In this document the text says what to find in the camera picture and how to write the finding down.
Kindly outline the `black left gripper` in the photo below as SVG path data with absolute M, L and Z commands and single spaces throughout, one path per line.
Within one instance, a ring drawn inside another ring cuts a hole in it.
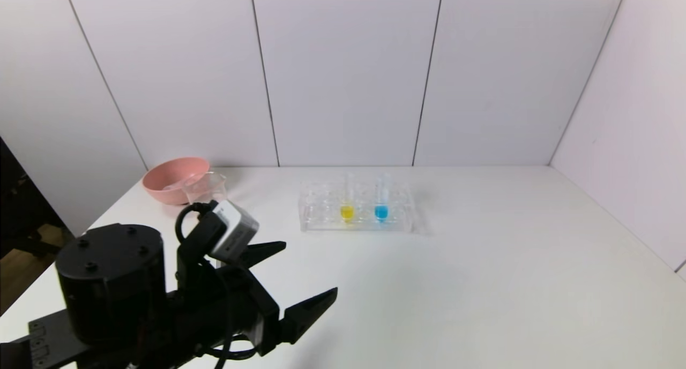
M 204 355 L 218 362 L 243 361 L 267 354 L 279 342 L 296 344 L 335 303 L 338 288 L 290 306 L 279 320 L 276 301 L 249 269 L 286 247 L 286 242 L 250 244 L 238 266 L 198 266 L 187 287 L 174 291 L 169 361 Z

